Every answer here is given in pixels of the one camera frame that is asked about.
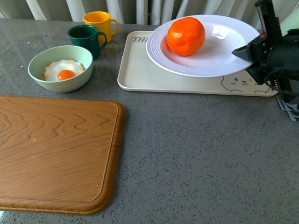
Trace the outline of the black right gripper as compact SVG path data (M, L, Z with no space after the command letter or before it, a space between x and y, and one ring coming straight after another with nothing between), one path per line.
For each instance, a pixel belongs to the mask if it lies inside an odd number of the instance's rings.
M299 79L299 30L283 37L260 35L249 44L232 51L236 57L252 62L247 72L259 85L277 78Z

